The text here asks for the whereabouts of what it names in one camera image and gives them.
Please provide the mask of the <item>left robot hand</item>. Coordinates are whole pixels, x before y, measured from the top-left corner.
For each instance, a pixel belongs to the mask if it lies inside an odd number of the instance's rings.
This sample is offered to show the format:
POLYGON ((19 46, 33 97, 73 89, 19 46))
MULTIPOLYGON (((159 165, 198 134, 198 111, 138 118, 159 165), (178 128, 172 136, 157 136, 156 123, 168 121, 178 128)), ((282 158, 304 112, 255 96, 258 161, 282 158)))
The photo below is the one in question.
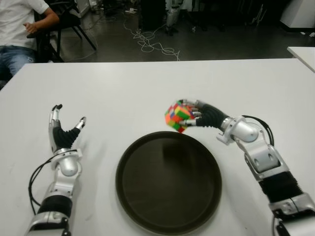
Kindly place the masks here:
POLYGON ((74 128, 64 131, 59 120, 59 112, 62 107, 62 104, 55 105, 49 117, 48 133, 53 153, 60 149, 70 149, 86 125, 87 120, 86 117, 82 117, 74 128))

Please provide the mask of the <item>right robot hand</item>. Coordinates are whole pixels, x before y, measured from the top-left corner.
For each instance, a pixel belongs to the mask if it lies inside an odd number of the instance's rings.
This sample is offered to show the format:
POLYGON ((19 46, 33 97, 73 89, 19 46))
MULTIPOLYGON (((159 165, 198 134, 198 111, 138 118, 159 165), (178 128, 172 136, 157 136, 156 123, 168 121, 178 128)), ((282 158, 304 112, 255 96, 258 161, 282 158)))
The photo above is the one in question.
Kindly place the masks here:
POLYGON ((179 122, 182 126, 212 127, 224 131, 226 124, 232 120, 218 108, 203 101, 196 99, 181 99, 179 101, 183 106, 190 108, 193 113, 193 118, 179 122))

